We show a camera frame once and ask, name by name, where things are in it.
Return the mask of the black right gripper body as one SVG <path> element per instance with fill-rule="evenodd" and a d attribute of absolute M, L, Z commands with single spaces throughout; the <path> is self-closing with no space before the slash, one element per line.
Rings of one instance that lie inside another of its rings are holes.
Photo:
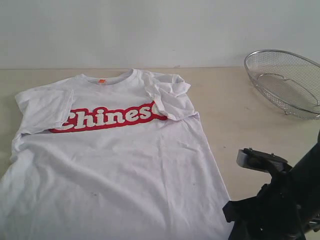
<path fill-rule="evenodd" d="M 304 240 L 313 218 L 310 196 L 303 195 L 290 174 L 273 178 L 256 196 L 256 217 L 249 230 L 253 240 Z"/>

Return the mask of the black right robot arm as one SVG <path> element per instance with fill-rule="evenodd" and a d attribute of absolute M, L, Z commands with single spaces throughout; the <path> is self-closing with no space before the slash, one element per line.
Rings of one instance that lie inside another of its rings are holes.
<path fill-rule="evenodd" d="M 269 173 L 256 196 L 228 201 L 223 213 L 234 223 L 230 240 L 304 240 L 320 230 L 320 144 L 295 165 L 284 158 L 252 148 L 238 151 L 237 164 Z"/>

